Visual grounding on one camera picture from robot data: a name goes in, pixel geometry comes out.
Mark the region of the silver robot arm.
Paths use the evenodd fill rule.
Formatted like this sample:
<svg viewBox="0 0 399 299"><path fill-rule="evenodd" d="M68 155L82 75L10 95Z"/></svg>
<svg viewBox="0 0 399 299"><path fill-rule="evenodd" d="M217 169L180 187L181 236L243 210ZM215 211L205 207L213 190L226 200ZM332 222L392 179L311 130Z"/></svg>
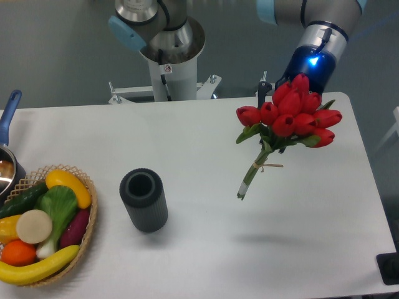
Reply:
<svg viewBox="0 0 399 299"><path fill-rule="evenodd" d="M258 1L260 20L299 23L304 28L276 85L305 74L310 89L322 93L364 7L365 1ZM205 34L200 23L187 14L186 1L116 1L108 26L121 44L147 60L155 101L212 97L220 78L197 84L197 58Z"/></svg>

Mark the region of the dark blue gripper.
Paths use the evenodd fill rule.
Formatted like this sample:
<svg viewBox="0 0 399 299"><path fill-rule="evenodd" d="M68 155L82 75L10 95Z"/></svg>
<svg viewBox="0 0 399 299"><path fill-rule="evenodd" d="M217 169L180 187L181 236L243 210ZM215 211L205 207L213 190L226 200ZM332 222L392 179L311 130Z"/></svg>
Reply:
<svg viewBox="0 0 399 299"><path fill-rule="evenodd" d="M309 79L309 90L323 94L335 67L336 61L332 55L325 52L317 53L316 49L310 46L300 46L296 48L282 77L275 83L275 89L277 90L287 81L293 81L297 75L305 74ZM258 109L261 109L269 91L271 91L271 84L260 81L257 90ZM279 154L283 153L284 149L280 149Z"/></svg>

